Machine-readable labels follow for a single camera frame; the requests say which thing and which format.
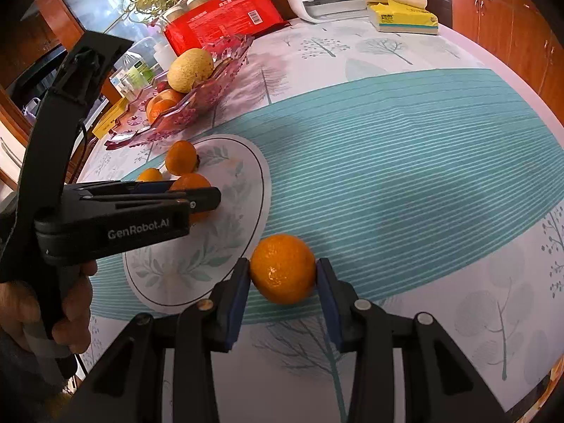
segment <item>fruit plate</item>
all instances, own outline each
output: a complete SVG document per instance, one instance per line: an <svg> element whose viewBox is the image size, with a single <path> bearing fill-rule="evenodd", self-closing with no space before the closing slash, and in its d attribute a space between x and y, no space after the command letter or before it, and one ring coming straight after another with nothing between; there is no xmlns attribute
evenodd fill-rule
<svg viewBox="0 0 564 423"><path fill-rule="evenodd" d="M194 145L198 173L221 191L221 203L190 234L123 253L129 287L152 310L180 313L229 277L239 257L250 258L270 211L272 184L260 150L235 135L212 135ZM164 161L158 168L170 175Z"/></svg>
<svg viewBox="0 0 564 423"><path fill-rule="evenodd" d="M214 59L211 77L194 87L176 106L161 113L151 124L146 114L149 100L170 88L166 81L167 72L154 78L151 85L141 90L139 96L117 118L116 125L109 131L106 148L149 144L175 135L196 122L199 116L213 108L225 94L241 69L253 39L250 35L235 35L205 45L203 48Z"/></svg>

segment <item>white bottle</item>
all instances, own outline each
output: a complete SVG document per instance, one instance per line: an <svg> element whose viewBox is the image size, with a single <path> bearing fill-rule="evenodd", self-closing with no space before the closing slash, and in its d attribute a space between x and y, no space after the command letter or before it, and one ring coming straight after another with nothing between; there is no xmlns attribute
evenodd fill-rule
<svg viewBox="0 0 564 423"><path fill-rule="evenodd" d="M159 42L154 45L154 59L159 63L164 72L168 72L170 65L177 59L172 46L168 43Z"/></svg>

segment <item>gray sleeve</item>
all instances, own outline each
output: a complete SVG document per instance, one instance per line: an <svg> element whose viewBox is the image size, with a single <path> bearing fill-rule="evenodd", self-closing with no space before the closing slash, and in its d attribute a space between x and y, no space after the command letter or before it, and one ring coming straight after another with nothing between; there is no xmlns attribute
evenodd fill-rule
<svg viewBox="0 0 564 423"><path fill-rule="evenodd" d="M60 393L63 385L53 386L46 383L41 377L35 356L22 349L2 329L0 329L0 374L2 374L3 388L8 388L8 393L19 401L13 404L18 407L23 406L32 416L32 421L41 423L51 421L44 410L43 403L47 398Z"/></svg>

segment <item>barcode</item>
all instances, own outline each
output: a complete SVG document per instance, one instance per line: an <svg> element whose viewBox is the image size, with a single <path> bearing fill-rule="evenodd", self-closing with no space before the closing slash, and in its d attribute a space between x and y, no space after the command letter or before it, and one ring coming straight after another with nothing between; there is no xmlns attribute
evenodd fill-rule
<svg viewBox="0 0 564 423"><path fill-rule="evenodd" d="M255 24L255 25L262 24L262 19L258 15L258 12L251 11L248 14L249 14L250 19L253 21L253 24Z"/></svg>

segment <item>black cable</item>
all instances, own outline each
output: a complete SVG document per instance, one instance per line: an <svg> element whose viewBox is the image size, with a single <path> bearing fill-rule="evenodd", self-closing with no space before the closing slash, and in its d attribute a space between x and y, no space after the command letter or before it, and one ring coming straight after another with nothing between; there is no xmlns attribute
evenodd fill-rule
<svg viewBox="0 0 564 423"><path fill-rule="evenodd" d="M80 127L81 127L81 130L82 130L82 137L83 137L83 140L84 140L84 146L83 146L83 148L82 148L82 154L81 154L81 156L80 156L80 159L78 160L78 164L77 164L77 166L74 168L74 172L72 172L72 176L71 176L70 179L69 179L69 181L70 181L71 183L73 183L74 176L75 176L76 173L78 172L78 169L80 168L80 164L82 163L82 160L84 159L84 155L86 154L86 144L88 143L88 142L86 141L86 127L85 127L85 125L84 125L84 122L81 122L81 123L80 123Z"/></svg>
<svg viewBox="0 0 564 423"><path fill-rule="evenodd" d="M76 360L78 361L80 368L84 372L84 376L86 377L88 375L88 371L86 370L86 367L84 367L84 363L82 362L82 358L80 357L80 355L75 355L75 356L76 356Z"/></svg>

